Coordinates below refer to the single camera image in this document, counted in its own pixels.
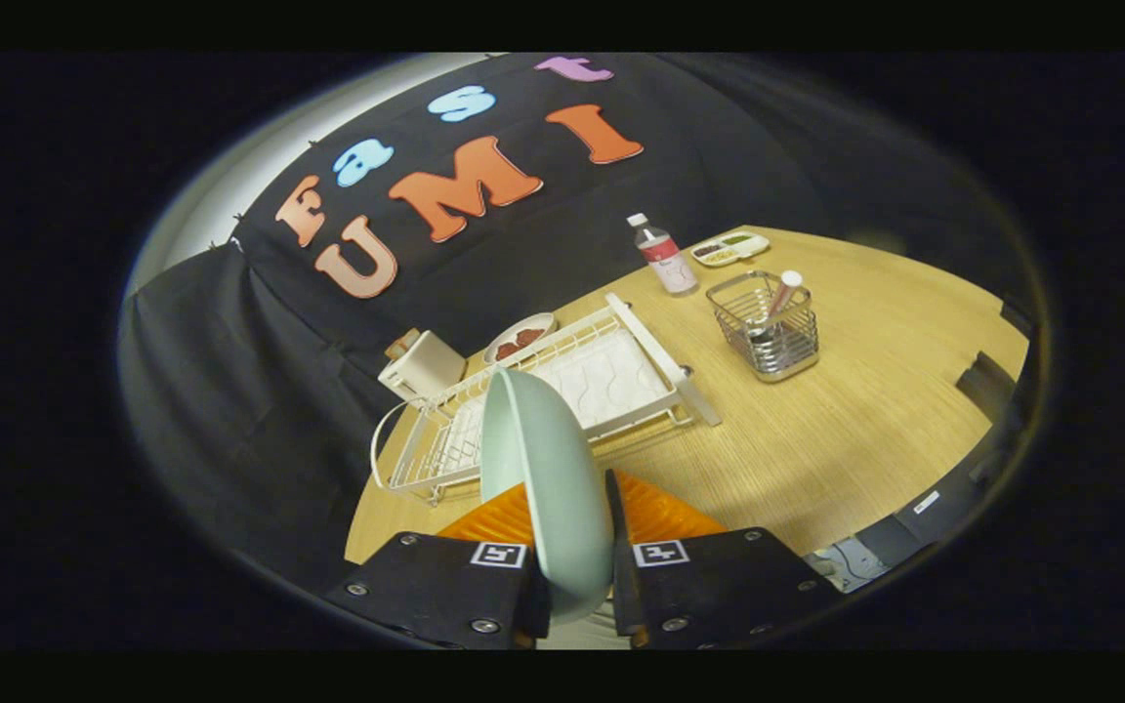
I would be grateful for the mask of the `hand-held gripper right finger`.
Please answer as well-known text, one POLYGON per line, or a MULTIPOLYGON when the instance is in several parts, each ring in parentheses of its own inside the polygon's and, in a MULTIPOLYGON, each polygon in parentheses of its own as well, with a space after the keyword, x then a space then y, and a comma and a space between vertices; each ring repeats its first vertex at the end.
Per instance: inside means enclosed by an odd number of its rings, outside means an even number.
POLYGON ((844 604, 838 587, 765 528, 727 528, 616 469, 605 481, 613 627, 631 648, 740 648, 794 636, 844 604))

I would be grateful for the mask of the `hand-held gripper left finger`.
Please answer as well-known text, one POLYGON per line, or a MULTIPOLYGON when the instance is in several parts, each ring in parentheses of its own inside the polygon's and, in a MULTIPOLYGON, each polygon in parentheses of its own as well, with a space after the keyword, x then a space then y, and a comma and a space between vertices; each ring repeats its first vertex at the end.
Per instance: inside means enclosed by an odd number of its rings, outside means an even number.
POLYGON ((399 531, 332 579, 327 603, 362 623, 436 648, 531 649, 550 633, 525 485, 440 534, 399 531))

